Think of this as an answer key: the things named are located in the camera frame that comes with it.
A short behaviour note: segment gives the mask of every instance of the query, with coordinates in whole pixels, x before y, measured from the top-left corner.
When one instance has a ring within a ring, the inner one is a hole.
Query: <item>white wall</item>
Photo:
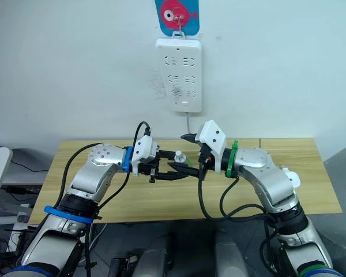
[[[204,110],[228,137],[346,147],[346,1],[200,0]],[[0,0],[0,145],[186,132],[155,62],[153,0]]]

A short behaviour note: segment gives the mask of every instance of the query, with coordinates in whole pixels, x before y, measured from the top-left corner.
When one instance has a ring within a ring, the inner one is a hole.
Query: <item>electrical outlet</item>
[[[157,39],[161,76],[170,108],[199,113],[202,109],[201,43],[193,39]]]

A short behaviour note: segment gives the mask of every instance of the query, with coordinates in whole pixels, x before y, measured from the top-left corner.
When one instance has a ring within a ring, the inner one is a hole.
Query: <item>gray floor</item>
[[[310,217],[321,233],[334,267],[346,276],[346,149],[327,160],[325,167],[344,212]],[[109,224],[91,253],[91,260],[97,261],[97,266],[92,269],[93,276],[108,276],[112,258],[139,253],[155,238],[168,233],[175,234],[174,266],[168,277],[214,276],[212,235],[217,229],[227,230],[238,244],[251,276],[271,276],[259,258],[258,248],[265,236],[262,223],[212,223],[203,220]],[[74,276],[86,276],[84,268],[78,267]]]

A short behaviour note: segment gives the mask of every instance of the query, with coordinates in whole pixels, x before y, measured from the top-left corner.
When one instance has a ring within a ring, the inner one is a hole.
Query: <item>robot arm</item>
[[[276,222],[271,227],[277,228],[282,245],[279,268],[283,273],[299,276],[301,272],[325,267],[325,271],[334,274],[328,252],[296,195],[295,187],[300,185],[297,173],[277,167],[264,149],[237,148],[236,142],[232,149],[227,148],[225,134],[213,120],[206,122],[197,134],[182,138],[201,146],[199,161],[206,170],[217,174],[225,171],[226,177],[242,177],[253,185],[263,207]],[[170,165],[178,171],[199,175],[193,168],[177,163]]]
[[[159,172],[160,158],[174,160],[175,153],[160,151],[149,131],[135,147],[112,144],[94,146],[57,207],[45,207],[47,216],[37,228],[26,249],[21,266],[6,274],[21,276],[72,276],[85,244],[80,238],[97,218],[98,203],[105,195],[115,173],[145,174],[155,179],[181,179],[187,175]]]

